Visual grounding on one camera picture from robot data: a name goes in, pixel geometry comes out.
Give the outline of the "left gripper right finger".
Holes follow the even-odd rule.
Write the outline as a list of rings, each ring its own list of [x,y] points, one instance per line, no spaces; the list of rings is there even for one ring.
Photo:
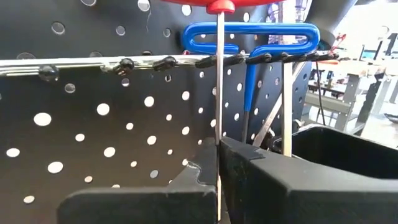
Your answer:
[[[220,175],[231,224],[398,224],[398,180],[283,156],[225,137]]]

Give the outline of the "black metal pegboard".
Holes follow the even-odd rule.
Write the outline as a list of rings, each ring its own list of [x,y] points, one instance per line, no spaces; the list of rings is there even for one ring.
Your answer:
[[[179,54],[202,7],[145,0],[0,0],[0,60]],[[165,185],[215,133],[214,68],[0,78],[0,224],[55,224],[85,187]]]

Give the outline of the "red T-handle hex key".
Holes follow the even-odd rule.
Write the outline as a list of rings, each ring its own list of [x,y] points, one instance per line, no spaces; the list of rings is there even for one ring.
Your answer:
[[[223,70],[224,70],[224,21],[225,13],[232,14],[237,7],[248,7],[265,5],[282,0],[162,0],[175,4],[188,4],[191,6],[206,7],[208,14],[216,14],[216,145],[217,145],[217,165],[220,163],[222,122],[223,122]]]

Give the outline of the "blue T-handle hex key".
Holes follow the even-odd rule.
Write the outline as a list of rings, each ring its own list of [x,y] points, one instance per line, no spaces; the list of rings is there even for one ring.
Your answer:
[[[305,55],[315,50],[320,42],[320,31],[317,26],[308,23],[265,23],[265,22],[225,22],[224,30],[232,34],[267,34],[267,35],[301,35],[307,38],[306,42],[290,45],[261,45],[257,46],[250,54],[249,65],[246,69],[244,89],[244,125],[242,142],[246,142],[249,125],[249,112],[251,111],[252,98],[256,77],[256,65],[260,63],[259,57],[266,53],[272,55],[271,62],[282,58],[282,53],[289,55]],[[216,44],[196,43],[194,37],[199,34],[217,33],[215,22],[196,22],[188,25],[182,34],[183,46],[194,54],[214,54]]]

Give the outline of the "clear blue handled screwdriver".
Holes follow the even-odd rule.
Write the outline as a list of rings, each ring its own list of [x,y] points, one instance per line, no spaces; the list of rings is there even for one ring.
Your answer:
[[[271,6],[270,18],[276,23],[295,23],[296,22],[296,3],[297,0],[283,0]],[[282,64],[282,106],[283,106],[283,127],[282,127],[282,153],[284,156],[292,156],[292,111],[293,93],[292,85],[294,82],[293,63]]]

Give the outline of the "chrome hook rail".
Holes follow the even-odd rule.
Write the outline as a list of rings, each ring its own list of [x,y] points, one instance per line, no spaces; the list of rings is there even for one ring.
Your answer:
[[[225,55],[223,64],[226,66],[245,63],[257,65],[273,62],[319,62],[336,60],[337,53],[320,55],[310,54],[289,55],[281,53],[272,56],[269,53],[258,56],[248,54]],[[121,57],[90,57],[90,58],[50,58],[0,61],[0,77],[17,77],[37,75],[46,82],[57,81],[61,69],[95,67],[108,73],[123,76],[133,70],[154,70],[162,72],[175,67],[209,68],[217,64],[215,55],[141,55]]]

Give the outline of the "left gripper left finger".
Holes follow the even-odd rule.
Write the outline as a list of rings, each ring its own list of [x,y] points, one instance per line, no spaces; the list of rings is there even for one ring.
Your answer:
[[[89,188],[57,208],[57,224],[217,224],[218,151],[205,139],[165,187]]]

